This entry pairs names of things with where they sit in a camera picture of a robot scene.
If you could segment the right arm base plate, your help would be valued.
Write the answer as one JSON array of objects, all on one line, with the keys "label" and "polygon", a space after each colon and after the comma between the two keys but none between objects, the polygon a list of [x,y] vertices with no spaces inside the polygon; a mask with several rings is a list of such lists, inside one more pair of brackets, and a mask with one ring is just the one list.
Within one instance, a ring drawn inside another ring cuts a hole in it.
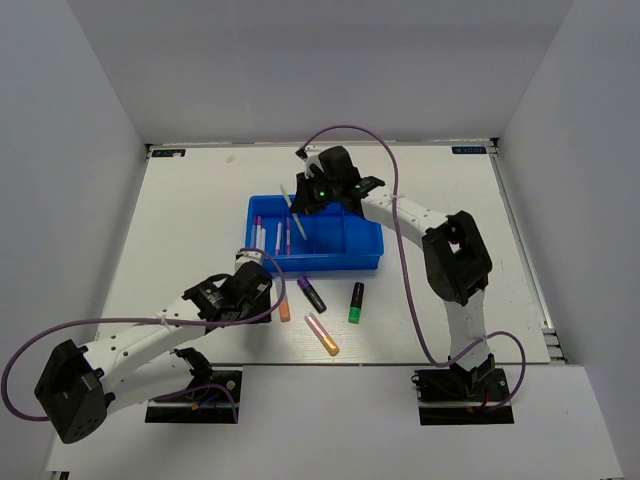
[{"label": "right arm base plate", "polygon": [[473,392],[468,393],[449,370],[415,370],[411,381],[416,389],[421,426],[471,426],[514,424],[510,394],[502,368],[494,370]]}]

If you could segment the thin yellow highlighter pen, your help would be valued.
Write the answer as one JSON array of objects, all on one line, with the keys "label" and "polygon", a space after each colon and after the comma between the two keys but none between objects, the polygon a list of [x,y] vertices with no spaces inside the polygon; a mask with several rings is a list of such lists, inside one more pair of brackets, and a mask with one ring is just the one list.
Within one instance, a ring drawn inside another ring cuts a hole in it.
[{"label": "thin yellow highlighter pen", "polygon": [[295,212],[292,210],[293,202],[292,202],[292,200],[291,200],[290,195],[288,194],[288,192],[287,192],[287,190],[285,189],[285,187],[284,187],[284,185],[283,185],[283,184],[279,184],[279,189],[280,189],[280,192],[281,192],[281,194],[282,194],[282,196],[283,196],[283,198],[284,198],[284,201],[285,201],[285,203],[286,203],[286,205],[287,205],[287,207],[288,207],[288,209],[289,209],[289,213],[290,213],[290,215],[291,215],[292,219],[294,220],[294,222],[295,222],[295,224],[296,224],[296,226],[297,226],[297,228],[298,228],[298,230],[299,230],[299,232],[300,232],[300,234],[301,234],[301,236],[302,236],[303,240],[304,240],[304,241],[307,241],[307,240],[308,240],[308,236],[307,236],[306,231],[305,231],[305,229],[304,229],[304,227],[303,227],[303,225],[302,225],[302,222],[301,222],[301,220],[300,220],[300,218],[299,218],[298,214],[297,214],[297,213],[295,213]]}]

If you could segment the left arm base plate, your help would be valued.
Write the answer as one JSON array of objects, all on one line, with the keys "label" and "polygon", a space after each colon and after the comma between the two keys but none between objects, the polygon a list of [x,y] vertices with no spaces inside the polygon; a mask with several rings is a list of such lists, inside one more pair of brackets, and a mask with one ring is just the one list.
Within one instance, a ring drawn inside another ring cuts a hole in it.
[{"label": "left arm base plate", "polygon": [[232,425],[240,416],[242,367],[214,368],[205,384],[208,387],[161,402],[149,401],[145,411],[146,424]]}]

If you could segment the orange clear-cap highlighter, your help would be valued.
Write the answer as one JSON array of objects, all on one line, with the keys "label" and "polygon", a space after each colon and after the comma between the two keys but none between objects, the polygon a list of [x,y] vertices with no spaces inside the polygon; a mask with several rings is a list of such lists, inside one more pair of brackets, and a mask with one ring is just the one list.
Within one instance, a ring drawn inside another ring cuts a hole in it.
[{"label": "orange clear-cap highlighter", "polygon": [[289,322],[291,320],[290,307],[286,299],[279,304],[279,317],[282,322]]}]

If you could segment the white pen purple cap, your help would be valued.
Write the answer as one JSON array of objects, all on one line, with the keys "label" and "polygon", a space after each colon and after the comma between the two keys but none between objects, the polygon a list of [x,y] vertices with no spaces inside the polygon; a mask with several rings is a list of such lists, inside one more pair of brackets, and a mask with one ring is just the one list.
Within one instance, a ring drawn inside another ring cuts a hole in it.
[{"label": "white pen purple cap", "polygon": [[254,247],[258,249],[262,249],[262,237],[263,237],[263,219],[261,216],[256,217],[255,222],[255,239],[254,239]]}]

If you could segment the yellow pink clear highlighter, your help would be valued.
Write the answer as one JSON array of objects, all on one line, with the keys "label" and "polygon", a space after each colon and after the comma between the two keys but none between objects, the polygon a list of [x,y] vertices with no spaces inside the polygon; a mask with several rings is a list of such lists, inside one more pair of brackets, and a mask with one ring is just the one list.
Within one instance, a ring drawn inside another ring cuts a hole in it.
[{"label": "yellow pink clear highlighter", "polygon": [[340,348],[319,319],[313,313],[308,313],[304,316],[304,320],[326,351],[331,356],[336,356],[340,352]]}]

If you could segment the purple black highlighter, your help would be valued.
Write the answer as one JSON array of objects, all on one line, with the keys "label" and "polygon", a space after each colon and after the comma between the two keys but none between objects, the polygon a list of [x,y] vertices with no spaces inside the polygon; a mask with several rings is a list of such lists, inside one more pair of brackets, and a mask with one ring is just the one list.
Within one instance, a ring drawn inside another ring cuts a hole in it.
[{"label": "purple black highlighter", "polygon": [[299,277],[296,283],[316,312],[322,314],[327,310],[325,302],[305,276]]}]

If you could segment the thin red highlighter pen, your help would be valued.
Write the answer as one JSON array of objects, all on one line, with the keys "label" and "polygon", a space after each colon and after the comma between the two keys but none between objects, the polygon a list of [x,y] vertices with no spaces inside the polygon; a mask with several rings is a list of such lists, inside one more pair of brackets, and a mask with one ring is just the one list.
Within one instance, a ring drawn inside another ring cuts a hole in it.
[{"label": "thin red highlighter pen", "polygon": [[291,255],[291,219],[285,220],[285,254]]}]

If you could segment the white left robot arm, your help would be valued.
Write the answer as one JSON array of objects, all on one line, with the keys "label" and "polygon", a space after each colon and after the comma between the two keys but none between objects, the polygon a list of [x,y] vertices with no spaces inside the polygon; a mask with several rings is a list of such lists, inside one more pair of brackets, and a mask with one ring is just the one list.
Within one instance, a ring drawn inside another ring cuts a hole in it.
[{"label": "white left robot arm", "polygon": [[64,444],[91,435],[111,413],[134,403],[199,401],[230,394],[206,357],[190,346],[225,323],[269,319],[272,275],[249,261],[232,275],[213,275],[187,289],[158,315],[108,338],[57,345],[36,384],[35,396]]}]

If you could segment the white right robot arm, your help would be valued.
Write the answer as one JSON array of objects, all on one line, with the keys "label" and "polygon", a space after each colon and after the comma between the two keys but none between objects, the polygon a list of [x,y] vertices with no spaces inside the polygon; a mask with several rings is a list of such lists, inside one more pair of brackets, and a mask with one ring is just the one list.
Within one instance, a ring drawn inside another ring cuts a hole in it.
[{"label": "white right robot arm", "polygon": [[380,224],[421,248],[432,291],[443,301],[449,326],[453,390],[472,399],[484,391],[495,368],[486,340],[484,297],[492,261],[473,217],[434,212],[401,197],[375,176],[363,176],[342,146],[308,154],[296,176],[290,210],[313,215],[331,204]]}]

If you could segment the white pen magenta cap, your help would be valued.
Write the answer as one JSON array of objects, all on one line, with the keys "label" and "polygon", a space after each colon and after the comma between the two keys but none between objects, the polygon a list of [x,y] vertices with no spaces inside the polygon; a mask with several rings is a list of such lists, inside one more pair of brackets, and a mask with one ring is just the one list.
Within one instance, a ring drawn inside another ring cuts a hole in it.
[{"label": "white pen magenta cap", "polygon": [[283,222],[279,221],[276,227],[276,237],[275,237],[275,247],[274,247],[274,254],[276,256],[281,254],[282,234],[283,234]]}]

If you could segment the green black highlighter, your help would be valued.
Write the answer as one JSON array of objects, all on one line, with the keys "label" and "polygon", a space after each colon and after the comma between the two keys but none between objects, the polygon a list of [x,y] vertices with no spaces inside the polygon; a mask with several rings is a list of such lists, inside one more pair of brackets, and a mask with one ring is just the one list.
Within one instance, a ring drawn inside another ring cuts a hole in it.
[{"label": "green black highlighter", "polygon": [[364,284],[355,282],[348,313],[348,322],[358,324],[360,322],[362,303],[364,297]]}]

